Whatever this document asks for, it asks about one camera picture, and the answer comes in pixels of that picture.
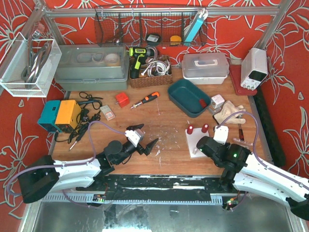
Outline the large red spring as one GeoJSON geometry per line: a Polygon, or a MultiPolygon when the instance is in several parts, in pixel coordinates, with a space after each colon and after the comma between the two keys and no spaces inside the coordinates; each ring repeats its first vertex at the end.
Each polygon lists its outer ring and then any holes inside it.
{"type": "Polygon", "coordinates": [[[208,124],[204,124],[203,127],[201,128],[201,132],[202,132],[202,133],[207,133],[207,132],[208,132],[208,129],[209,129],[208,124]]]}

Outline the orange black screwdriver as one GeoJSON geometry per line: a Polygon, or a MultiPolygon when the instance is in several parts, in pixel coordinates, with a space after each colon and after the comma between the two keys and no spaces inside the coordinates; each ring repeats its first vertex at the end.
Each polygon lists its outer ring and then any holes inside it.
{"type": "Polygon", "coordinates": [[[149,95],[147,95],[146,97],[144,97],[142,100],[140,100],[139,102],[133,104],[133,105],[131,106],[131,109],[137,108],[138,106],[140,106],[140,105],[142,105],[142,104],[149,103],[149,102],[151,102],[151,101],[157,99],[159,96],[160,96],[160,95],[159,95],[158,92],[154,92],[154,93],[152,93],[152,94],[149,94],[149,95]]]}

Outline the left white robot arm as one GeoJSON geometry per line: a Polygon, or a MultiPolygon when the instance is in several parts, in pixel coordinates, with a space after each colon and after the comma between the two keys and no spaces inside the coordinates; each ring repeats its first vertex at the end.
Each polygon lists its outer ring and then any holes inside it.
{"type": "Polygon", "coordinates": [[[17,178],[23,203],[34,203],[51,192],[94,187],[133,153],[148,156],[158,140],[143,147],[140,144],[144,138],[142,127],[142,124],[127,127],[125,143],[113,140],[101,153],[88,159],[63,161],[54,160],[50,155],[39,158],[17,178]]]}

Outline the small red screwdriver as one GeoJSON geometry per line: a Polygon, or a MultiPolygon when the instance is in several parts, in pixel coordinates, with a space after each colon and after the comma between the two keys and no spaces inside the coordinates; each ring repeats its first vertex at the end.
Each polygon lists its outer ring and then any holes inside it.
{"type": "Polygon", "coordinates": [[[241,124],[239,124],[239,139],[241,141],[244,141],[244,134],[243,134],[243,130],[242,130],[241,124]]]}

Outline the red cube adapter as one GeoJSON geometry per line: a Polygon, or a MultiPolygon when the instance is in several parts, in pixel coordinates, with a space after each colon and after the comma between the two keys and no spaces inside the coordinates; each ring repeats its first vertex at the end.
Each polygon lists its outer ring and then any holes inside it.
{"type": "Polygon", "coordinates": [[[126,93],[121,92],[115,96],[116,104],[118,104],[121,108],[127,106],[130,103],[129,97],[126,93]]]}

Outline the white peg board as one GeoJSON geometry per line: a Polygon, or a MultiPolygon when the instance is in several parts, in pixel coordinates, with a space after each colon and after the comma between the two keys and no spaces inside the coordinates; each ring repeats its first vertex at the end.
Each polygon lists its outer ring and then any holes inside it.
{"type": "Polygon", "coordinates": [[[198,141],[204,136],[210,136],[209,132],[203,133],[202,128],[194,128],[191,134],[187,133],[187,129],[185,130],[185,136],[187,140],[188,150],[190,154],[190,158],[206,158],[207,156],[203,154],[199,149],[197,149],[198,141]]]}

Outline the small clear screw box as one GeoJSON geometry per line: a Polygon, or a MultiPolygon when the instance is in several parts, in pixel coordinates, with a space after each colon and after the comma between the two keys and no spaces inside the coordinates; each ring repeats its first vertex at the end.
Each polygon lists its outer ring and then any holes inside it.
{"type": "Polygon", "coordinates": [[[100,111],[103,113],[107,121],[115,118],[115,114],[108,105],[101,106],[100,111]]]}

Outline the soldering iron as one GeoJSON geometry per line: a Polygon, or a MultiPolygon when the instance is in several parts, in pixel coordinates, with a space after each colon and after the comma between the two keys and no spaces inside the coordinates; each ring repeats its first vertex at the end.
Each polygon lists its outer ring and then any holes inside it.
{"type": "Polygon", "coordinates": [[[74,142],[74,143],[72,144],[72,146],[69,148],[69,151],[71,151],[71,150],[74,148],[74,146],[75,146],[80,140],[81,140],[81,137],[78,136],[78,137],[76,138],[75,142],[74,142]]]}

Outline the yellow soldering station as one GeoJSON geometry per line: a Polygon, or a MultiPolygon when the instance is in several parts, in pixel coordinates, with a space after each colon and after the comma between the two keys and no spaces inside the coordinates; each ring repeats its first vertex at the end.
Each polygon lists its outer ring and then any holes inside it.
{"type": "Polygon", "coordinates": [[[78,125],[77,117],[81,108],[76,100],[63,100],[60,103],[55,125],[62,133],[72,133],[78,125]]]}

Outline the green black drill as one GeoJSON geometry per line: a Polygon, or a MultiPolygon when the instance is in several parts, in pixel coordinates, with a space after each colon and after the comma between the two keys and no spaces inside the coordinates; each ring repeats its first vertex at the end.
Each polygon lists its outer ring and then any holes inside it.
{"type": "Polygon", "coordinates": [[[154,55],[155,51],[152,48],[130,47],[129,56],[134,58],[134,62],[130,67],[130,78],[138,78],[141,65],[146,63],[148,57],[153,57],[154,55]]]}

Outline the white plastic lidded box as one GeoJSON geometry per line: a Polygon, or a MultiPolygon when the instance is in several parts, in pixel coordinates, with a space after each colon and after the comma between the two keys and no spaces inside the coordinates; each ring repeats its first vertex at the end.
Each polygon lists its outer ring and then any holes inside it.
{"type": "Polygon", "coordinates": [[[195,85],[219,85],[229,75],[229,63],[224,53],[186,54],[182,72],[195,85]]]}

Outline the white power supply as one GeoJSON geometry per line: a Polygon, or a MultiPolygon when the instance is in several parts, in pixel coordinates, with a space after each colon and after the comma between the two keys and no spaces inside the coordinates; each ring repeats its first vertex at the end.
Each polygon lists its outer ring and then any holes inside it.
{"type": "Polygon", "coordinates": [[[255,90],[267,76],[267,54],[265,50],[252,48],[241,63],[240,86],[255,90]]]}

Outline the yellow tape measure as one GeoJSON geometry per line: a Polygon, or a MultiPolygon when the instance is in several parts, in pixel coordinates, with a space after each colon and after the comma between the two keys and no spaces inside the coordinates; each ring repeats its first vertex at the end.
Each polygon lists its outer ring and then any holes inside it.
{"type": "Polygon", "coordinates": [[[181,36],[178,35],[172,35],[170,37],[170,46],[178,46],[182,43],[181,36]]]}

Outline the blue white case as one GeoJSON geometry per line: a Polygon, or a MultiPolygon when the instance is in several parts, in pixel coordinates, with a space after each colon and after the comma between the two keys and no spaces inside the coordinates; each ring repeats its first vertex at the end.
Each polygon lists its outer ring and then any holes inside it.
{"type": "Polygon", "coordinates": [[[208,18],[209,12],[206,8],[198,9],[193,21],[184,29],[184,41],[183,44],[189,46],[192,40],[195,38],[199,29],[208,18]]]}

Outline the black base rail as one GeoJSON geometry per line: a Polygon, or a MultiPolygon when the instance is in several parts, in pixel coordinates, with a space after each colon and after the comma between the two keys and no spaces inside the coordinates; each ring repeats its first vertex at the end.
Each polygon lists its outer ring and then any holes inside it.
{"type": "Polygon", "coordinates": [[[103,194],[112,201],[138,202],[208,202],[211,196],[236,196],[232,188],[224,190],[219,176],[200,175],[124,175],[96,177],[86,188],[77,191],[103,194]]]}

